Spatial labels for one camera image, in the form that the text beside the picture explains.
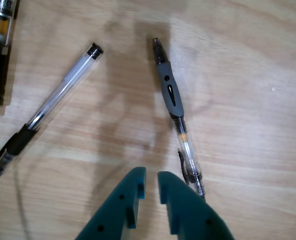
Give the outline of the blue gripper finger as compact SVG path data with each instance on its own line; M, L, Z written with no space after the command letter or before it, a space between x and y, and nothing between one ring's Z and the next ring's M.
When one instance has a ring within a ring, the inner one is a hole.
M146 168L133 168L92 216L77 240L128 240L145 198Z
M160 202L166 205L170 234L179 240L233 240L222 218L179 177L158 173Z

